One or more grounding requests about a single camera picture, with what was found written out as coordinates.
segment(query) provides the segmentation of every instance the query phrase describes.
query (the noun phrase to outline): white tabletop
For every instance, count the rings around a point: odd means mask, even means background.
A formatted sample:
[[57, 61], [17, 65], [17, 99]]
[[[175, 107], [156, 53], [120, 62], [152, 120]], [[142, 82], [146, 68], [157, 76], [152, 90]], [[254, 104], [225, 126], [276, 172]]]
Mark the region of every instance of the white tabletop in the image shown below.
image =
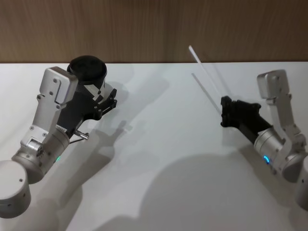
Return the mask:
[[[10, 159], [32, 123], [44, 69], [66, 64], [0, 64], [0, 159]], [[259, 102], [256, 77], [289, 76], [296, 124], [308, 136], [308, 63], [204, 64], [222, 95]], [[252, 144], [222, 128], [197, 64], [108, 64], [117, 108], [80, 128], [42, 181], [29, 209], [0, 219], [12, 231], [306, 231], [308, 212], [293, 185], [271, 174]]]

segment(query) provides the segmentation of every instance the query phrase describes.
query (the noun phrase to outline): blue led light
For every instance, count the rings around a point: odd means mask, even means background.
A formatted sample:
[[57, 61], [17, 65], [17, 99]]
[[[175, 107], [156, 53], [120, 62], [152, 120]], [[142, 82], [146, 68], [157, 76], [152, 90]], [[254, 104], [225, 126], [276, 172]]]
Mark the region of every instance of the blue led light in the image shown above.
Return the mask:
[[267, 163], [267, 164], [269, 164], [269, 163], [270, 163], [270, 161], [269, 161], [270, 159], [269, 159], [266, 155], [265, 155], [265, 156], [263, 156], [263, 159], [265, 159], [265, 161], [266, 161], [266, 163]]

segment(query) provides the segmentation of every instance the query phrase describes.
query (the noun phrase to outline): black round cap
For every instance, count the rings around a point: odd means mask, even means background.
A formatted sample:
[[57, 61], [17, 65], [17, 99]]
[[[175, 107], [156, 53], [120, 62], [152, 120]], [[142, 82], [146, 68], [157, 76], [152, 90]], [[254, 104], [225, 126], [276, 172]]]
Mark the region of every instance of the black round cap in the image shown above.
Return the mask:
[[91, 55], [83, 55], [73, 59], [67, 71], [75, 75], [83, 85], [94, 84], [98, 79], [105, 78], [107, 67], [105, 63]]

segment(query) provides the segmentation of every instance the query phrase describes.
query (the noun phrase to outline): white stick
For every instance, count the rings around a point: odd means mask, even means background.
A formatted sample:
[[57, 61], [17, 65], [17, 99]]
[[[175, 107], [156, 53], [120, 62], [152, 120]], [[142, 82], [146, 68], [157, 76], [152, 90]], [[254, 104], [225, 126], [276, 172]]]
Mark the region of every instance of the white stick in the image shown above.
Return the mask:
[[200, 59], [198, 58], [196, 52], [194, 52], [192, 46], [189, 46], [188, 49], [189, 49], [189, 51], [191, 52], [191, 54], [193, 55], [193, 57], [194, 57], [194, 59], [196, 60], [196, 62], [200, 65], [200, 67], [201, 67], [201, 69], [204, 71], [204, 73], [209, 77], [209, 79], [210, 79], [210, 81], [211, 81], [211, 83], [212, 83], [212, 85], [213, 85], [213, 88], [214, 88], [214, 90], [216, 91], [217, 95], [218, 95], [219, 97], [221, 97], [222, 95], [221, 95], [221, 93], [219, 92], [219, 90], [218, 90], [218, 88], [217, 88], [217, 86], [216, 86], [214, 80], [212, 79], [212, 76], [211, 76], [211, 75], [209, 74], [209, 72], [203, 67], [203, 65], [202, 65], [202, 63], [201, 63], [201, 61], [200, 61]]

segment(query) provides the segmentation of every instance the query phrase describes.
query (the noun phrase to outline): cylindrical joint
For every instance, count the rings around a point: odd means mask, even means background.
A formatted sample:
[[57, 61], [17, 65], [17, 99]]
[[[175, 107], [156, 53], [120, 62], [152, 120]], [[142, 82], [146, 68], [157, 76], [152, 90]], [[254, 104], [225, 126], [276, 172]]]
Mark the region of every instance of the cylindrical joint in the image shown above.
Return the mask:
[[284, 154], [282, 147], [283, 141], [273, 128], [261, 132], [255, 141], [255, 149], [262, 158], [287, 181], [296, 182], [306, 153]]
[[29, 207], [31, 194], [26, 170], [17, 162], [0, 161], [0, 218], [14, 218]]
[[29, 147], [21, 147], [12, 160], [20, 163], [26, 169], [29, 184], [34, 184], [44, 177], [68, 145], [68, 136], [57, 128], [42, 145], [43, 149], [39, 155], [31, 152]]
[[295, 200], [301, 208], [308, 211], [308, 157], [304, 159], [302, 170], [299, 174]]

